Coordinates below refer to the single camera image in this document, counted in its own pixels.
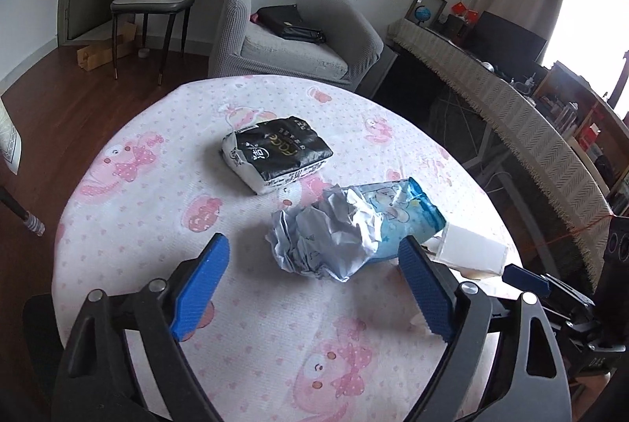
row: armchair seat cushion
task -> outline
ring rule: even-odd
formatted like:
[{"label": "armchair seat cushion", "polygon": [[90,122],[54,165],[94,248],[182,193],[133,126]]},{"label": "armchair seat cushion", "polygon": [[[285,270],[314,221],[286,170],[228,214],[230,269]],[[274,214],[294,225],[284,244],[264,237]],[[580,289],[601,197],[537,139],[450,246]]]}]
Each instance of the armchair seat cushion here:
[{"label": "armchair seat cushion", "polygon": [[340,80],[348,70],[347,62],[326,44],[287,41],[252,22],[246,24],[240,56],[318,79]]}]

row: blue gripper pad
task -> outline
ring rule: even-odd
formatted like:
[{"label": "blue gripper pad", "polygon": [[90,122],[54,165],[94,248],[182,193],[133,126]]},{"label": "blue gripper pad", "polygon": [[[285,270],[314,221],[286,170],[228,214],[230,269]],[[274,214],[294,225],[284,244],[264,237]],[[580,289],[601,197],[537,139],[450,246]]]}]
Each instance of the blue gripper pad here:
[{"label": "blue gripper pad", "polygon": [[430,265],[427,264],[430,259],[424,259],[416,251],[416,247],[419,245],[408,237],[400,242],[397,250],[399,266],[430,331],[441,335],[449,344],[457,333],[452,323],[454,306]]},{"label": "blue gripper pad", "polygon": [[171,333],[177,341],[196,330],[229,261],[229,241],[217,233],[203,249],[199,264],[175,300]]},{"label": "blue gripper pad", "polygon": [[539,298],[548,298],[550,295],[548,280],[515,264],[508,264],[504,267],[502,281],[516,289],[529,290]]}]

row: black tissue package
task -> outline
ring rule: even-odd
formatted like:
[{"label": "black tissue package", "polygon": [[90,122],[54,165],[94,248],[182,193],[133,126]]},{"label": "black tissue package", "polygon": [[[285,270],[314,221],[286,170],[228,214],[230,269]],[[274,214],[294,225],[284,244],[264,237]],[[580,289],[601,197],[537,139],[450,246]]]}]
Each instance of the black tissue package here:
[{"label": "black tissue package", "polygon": [[306,121],[274,119],[232,131],[223,158],[258,195],[318,171],[332,151]]}]

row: gray chair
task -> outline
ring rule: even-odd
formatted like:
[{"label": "gray chair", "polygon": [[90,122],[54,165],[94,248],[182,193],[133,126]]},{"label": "gray chair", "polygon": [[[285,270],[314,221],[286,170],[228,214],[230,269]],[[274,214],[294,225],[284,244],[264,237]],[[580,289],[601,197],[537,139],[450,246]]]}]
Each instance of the gray chair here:
[{"label": "gray chair", "polygon": [[149,24],[149,14],[169,15],[168,26],[166,27],[166,35],[164,37],[164,47],[162,48],[162,59],[159,66],[159,76],[157,84],[162,84],[162,75],[164,74],[164,66],[168,56],[168,48],[171,44],[172,26],[175,23],[175,16],[181,11],[184,13],[184,27],[181,33],[181,54],[183,55],[186,47],[186,36],[188,35],[188,19],[190,17],[190,7],[193,6],[194,0],[114,0],[111,3],[111,42],[112,56],[114,65],[114,77],[118,79],[118,66],[116,62],[116,35],[118,34],[117,15],[120,14],[142,14],[144,22],[142,23],[142,47],[146,47],[147,43],[147,25]]},{"label": "gray chair", "polygon": [[[287,41],[250,21],[261,7],[297,4],[326,44]],[[210,77],[280,74],[352,92],[378,60],[383,42],[347,0],[225,0],[210,56]]]}]

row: cardboard box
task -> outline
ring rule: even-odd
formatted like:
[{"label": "cardboard box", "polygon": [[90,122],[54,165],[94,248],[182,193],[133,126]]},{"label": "cardboard box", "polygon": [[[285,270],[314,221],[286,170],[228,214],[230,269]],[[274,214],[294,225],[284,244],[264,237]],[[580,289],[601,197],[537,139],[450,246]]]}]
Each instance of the cardboard box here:
[{"label": "cardboard box", "polygon": [[[137,25],[125,23],[116,36],[116,57],[121,59],[135,50],[135,30]],[[86,71],[96,69],[106,63],[111,62],[111,40],[98,41],[85,48],[77,50],[77,62]]]}]

